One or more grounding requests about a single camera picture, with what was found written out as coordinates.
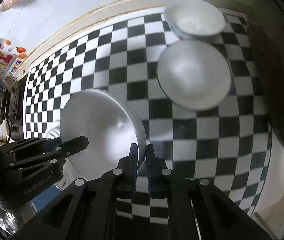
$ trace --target black and white checkerboard pattern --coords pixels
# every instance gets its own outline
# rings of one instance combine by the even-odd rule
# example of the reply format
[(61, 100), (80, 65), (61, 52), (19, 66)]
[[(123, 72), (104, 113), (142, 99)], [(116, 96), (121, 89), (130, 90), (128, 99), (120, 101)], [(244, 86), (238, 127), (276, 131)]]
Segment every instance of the black and white checkerboard pattern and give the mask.
[[(138, 113), (168, 168), (186, 178), (209, 178), (250, 214), (266, 178), (272, 134), (246, 21), (225, 14), (224, 31), (210, 41), (232, 70), (229, 95), (213, 109), (191, 112), (173, 104), (157, 81), (161, 52), (178, 41), (162, 12), (87, 33), (34, 66), (25, 93), (26, 137), (42, 137), (74, 93), (108, 90)], [(167, 223), (166, 200), (150, 200), (145, 167), (140, 175), (136, 198), (119, 200), (118, 213)]]

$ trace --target black cable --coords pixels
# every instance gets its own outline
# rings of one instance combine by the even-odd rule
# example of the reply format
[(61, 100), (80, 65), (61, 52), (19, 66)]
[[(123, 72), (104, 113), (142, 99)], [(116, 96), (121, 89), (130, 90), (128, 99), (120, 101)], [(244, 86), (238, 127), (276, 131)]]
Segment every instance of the black cable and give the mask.
[(7, 123), (7, 126), (8, 126), (8, 140), (7, 140), (6, 143), (9, 143), (9, 141), (11, 139), (11, 127), (10, 127), (10, 123), (8, 122), (8, 117), (7, 117), (3, 107), (2, 107), (2, 112), (3, 112), (4, 116), (5, 116), (6, 123)]

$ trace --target white bowl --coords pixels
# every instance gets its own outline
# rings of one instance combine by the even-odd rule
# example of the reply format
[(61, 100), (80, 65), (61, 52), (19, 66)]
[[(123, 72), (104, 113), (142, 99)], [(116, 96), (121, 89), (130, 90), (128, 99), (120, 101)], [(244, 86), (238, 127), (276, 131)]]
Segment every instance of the white bowl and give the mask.
[(231, 71), (222, 54), (202, 41), (185, 40), (160, 56), (158, 81), (163, 92), (185, 109), (207, 110), (227, 95)]
[(223, 14), (202, 0), (175, 0), (165, 7), (164, 17), (180, 39), (214, 36), (225, 26)]

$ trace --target checkered tablecloth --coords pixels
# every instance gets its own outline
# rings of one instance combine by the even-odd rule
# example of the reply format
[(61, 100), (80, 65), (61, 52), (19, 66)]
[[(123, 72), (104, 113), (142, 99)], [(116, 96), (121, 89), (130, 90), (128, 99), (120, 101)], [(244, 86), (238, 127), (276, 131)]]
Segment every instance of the checkered tablecloth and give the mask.
[[(108, 90), (137, 112), (148, 142), (168, 168), (186, 178), (208, 178), (250, 214), (266, 178), (272, 134), (245, 17), (228, 11), (223, 32), (210, 40), (230, 65), (229, 95), (213, 109), (191, 112), (173, 104), (157, 81), (161, 52), (178, 41), (162, 12), (127, 14), (126, 20), (70, 40), (34, 66), (24, 99), (25, 136), (42, 137), (74, 93)], [(117, 212), (167, 223), (166, 200), (150, 200), (145, 176), (143, 167), (136, 198), (119, 200)]]

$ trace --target white plate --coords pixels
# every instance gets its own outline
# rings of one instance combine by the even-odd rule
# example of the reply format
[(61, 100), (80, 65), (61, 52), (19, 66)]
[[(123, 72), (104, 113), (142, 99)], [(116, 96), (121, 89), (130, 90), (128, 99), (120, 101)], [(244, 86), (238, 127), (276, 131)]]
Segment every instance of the white plate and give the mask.
[(163, 92), (186, 109), (206, 110), (228, 94), (231, 72), (222, 54), (202, 41), (181, 41), (160, 56), (158, 80)]

